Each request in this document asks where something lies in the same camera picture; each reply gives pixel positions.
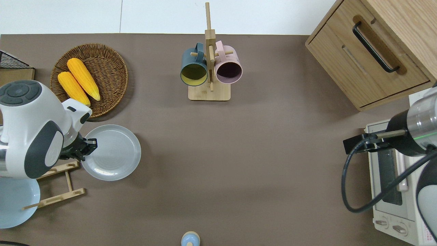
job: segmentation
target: white wall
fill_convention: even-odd
[[[0,0],[0,34],[203,34],[205,1]],[[209,2],[217,34],[309,35],[335,0]]]

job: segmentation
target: black cable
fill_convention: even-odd
[[[24,244],[24,243],[9,242],[9,241],[0,241],[0,245],[29,246],[29,245]]]
[[[375,204],[377,204],[382,198],[384,198],[394,187],[396,187],[399,183],[401,183],[402,180],[404,180],[408,175],[410,175],[412,172],[416,171],[420,166],[427,163],[431,159],[437,157],[437,150],[433,150],[432,152],[428,153],[423,157],[422,159],[416,161],[413,165],[411,165],[409,168],[407,168],[403,173],[401,173],[399,176],[397,176],[393,181],[391,181],[381,192],[375,196],[369,203],[366,205],[359,207],[359,208],[353,208],[349,205],[347,198],[346,198],[346,173],[347,168],[350,163],[350,159],[355,154],[355,152],[361,148],[361,146],[372,139],[373,137],[367,137],[363,140],[361,140],[355,147],[352,149],[352,151],[349,153],[349,155],[346,158],[346,162],[344,163],[343,167],[343,173],[341,176],[341,197],[343,198],[343,203],[346,206],[346,208],[353,212],[353,213],[361,213],[363,211],[366,211],[367,209],[370,209]]]

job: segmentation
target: yellow corn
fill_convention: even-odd
[[[82,87],[70,72],[61,72],[58,74],[58,81],[70,98],[73,98],[74,100],[79,101],[86,106],[91,105],[90,100],[88,99],[87,95],[85,95]]]
[[[84,63],[80,59],[71,58],[67,61],[67,66],[85,92],[100,101],[99,88]]]

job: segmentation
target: blue mug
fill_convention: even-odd
[[[195,48],[185,50],[182,55],[180,79],[189,86],[199,86],[208,78],[206,58],[203,53],[203,44],[197,43]]]

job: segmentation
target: brown table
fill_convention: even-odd
[[[342,140],[408,108],[404,98],[358,112],[304,46],[307,36],[217,35],[240,57],[228,102],[192,102],[179,78],[182,52],[203,35],[2,35],[0,49],[36,68],[48,85],[69,49],[99,42],[117,50],[129,88],[104,121],[130,129],[138,168],[105,182],[83,168],[87,194],[37,209],[1,240],[45,245],[178,246],[194,230],[204,246],[407,245],[377,231],[372,212],[352,214],[340,195]],[[367,202],[366,155],[351,164],[348,195]],[[66,191],[65,176],[40,181],[42,198]]]

